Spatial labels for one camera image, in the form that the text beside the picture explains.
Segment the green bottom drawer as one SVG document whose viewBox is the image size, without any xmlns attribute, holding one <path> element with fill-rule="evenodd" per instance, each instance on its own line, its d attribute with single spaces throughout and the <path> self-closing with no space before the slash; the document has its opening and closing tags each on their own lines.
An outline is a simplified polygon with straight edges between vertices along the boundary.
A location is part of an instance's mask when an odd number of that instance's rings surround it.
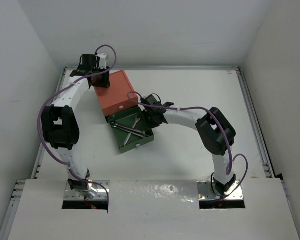
<svg viewBox="0 0 300 240">
<path fill-rule="evenodd" d="M 121 154 L 154 141 L 154 133 L 138 106 L 108 116 L 107 122 L 112 128 Z"/>
</svg>

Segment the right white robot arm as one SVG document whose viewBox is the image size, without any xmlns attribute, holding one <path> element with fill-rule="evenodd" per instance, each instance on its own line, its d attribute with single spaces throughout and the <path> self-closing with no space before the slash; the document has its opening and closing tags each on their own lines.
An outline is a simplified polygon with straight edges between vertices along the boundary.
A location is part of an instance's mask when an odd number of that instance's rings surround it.
<svg viewBox="0 0 300 240">
<path fill-rule="evenodd" d="M 153 94 L 140 99 L 150 128 L 173 124 L 196 130 L 204 147 L 212 154 L 214 165 L 213 192 L 225 196 L 236 181 L 232 170 L 236 131 L 216 107 L 203 114 L 201 109 L 179 109 L 174 103 L 162 104 Z"/>
</svg>

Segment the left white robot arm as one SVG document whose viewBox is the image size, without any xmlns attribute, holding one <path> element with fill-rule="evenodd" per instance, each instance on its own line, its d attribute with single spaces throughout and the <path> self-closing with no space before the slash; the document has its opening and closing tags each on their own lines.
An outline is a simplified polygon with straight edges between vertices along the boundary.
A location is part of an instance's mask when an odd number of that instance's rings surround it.
<svg viewBox="0 0 300 240">
<path fill-rule="evenodd" d="M 90 179 L 77 147 L 80 129 L 75 109 L 82 96 L 91 87 L 110 87 L 110 71 L 107 54 L 83 54 L 79 66 L 69 78 L 64 90 L 52 97 L 40 110 L 40 138 L 46 149 L 54 149 L 54 159 L 61 162 L 68 172 L 68 184 L 79 196 L 92 200 L 103 189 Z"/>
</svg>

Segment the orange drawer cabinet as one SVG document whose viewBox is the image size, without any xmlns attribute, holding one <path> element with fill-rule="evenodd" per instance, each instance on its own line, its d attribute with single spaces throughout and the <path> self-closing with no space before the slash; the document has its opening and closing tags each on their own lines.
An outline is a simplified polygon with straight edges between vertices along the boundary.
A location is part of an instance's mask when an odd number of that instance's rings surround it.
<svg viewBox="0 0 300 240">
<path fill-rule="evenodd" d="M 94 87 L 100 107 L 105 117 L 122 112 L 137 104 L 127 97 L 134 88 L 124 70 L 109 75 L 110 87 Z"/>
</svg>

